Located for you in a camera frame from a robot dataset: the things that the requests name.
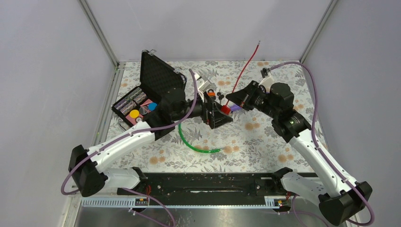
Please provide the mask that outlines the black keys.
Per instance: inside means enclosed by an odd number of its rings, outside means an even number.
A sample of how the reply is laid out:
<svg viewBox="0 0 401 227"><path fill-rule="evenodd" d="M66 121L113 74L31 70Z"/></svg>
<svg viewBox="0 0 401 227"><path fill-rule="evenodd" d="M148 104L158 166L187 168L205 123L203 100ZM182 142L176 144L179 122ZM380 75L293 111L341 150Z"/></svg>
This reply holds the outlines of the black keys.
<svg viewBox="0 0 401 227"><path fill-rule="evenodd" d="M217 92L216 96L219 101L221 101L225 97L224 94L222 94L221 92Z"/></svg>

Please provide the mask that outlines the orange black padlock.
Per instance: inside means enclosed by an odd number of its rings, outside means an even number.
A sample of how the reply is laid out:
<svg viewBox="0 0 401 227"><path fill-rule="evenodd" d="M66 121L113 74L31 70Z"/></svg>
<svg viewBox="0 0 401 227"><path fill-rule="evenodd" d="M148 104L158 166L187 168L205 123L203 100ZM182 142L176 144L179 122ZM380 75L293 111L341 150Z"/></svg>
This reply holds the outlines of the orange black padlock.
<svg viewBox="0 0 401 227"><path fill-rule="evenodd" d="M208 91L207 91L207 95L210 97L210 98L216 98L216 93L215 93L215 91L213 90L213 89L209 89Z"/></svg>

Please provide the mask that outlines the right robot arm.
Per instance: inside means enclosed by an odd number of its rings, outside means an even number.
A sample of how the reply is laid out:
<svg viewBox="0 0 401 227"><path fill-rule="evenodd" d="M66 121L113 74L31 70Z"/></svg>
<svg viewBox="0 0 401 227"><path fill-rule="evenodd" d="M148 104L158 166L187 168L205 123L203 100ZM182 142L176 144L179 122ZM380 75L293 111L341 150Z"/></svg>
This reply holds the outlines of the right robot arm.
<svg viewBox="0 0 401 227"><path fill-rule="evenodd" d="M322 147L314 128L294 109L294 94L289 85L274 83L266 92L256 81L228 94L226 98L246 111L257 109L272 118L274 131L294 148L319 177L321 183L304 178L289 168L273 174L271 188L283 195L293 192L314 205L332 225L339 226L367 207L373 189L358 182Z"/></svg>

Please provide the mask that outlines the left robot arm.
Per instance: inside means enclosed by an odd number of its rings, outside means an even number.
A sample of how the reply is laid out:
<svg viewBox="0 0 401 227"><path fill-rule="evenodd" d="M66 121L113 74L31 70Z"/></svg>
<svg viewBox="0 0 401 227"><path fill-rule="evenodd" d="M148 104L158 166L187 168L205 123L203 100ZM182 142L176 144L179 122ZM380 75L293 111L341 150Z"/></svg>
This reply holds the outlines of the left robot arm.
<svg viewBox="0 0 401 227"><path fill-rule="evenodd" d="M142 194L147 187L144 175L137 167L113 169L113 164L134 149L153 143L169 134L187 118L200 117L211 129L231 123L233 118L221 111L221 106L207 95L194 95L186 100L181 89L170 89L156 108L124 133L101 144L73 148L66 180L73 179L83 197L92 196L104 188L128 188Z"/></svg>

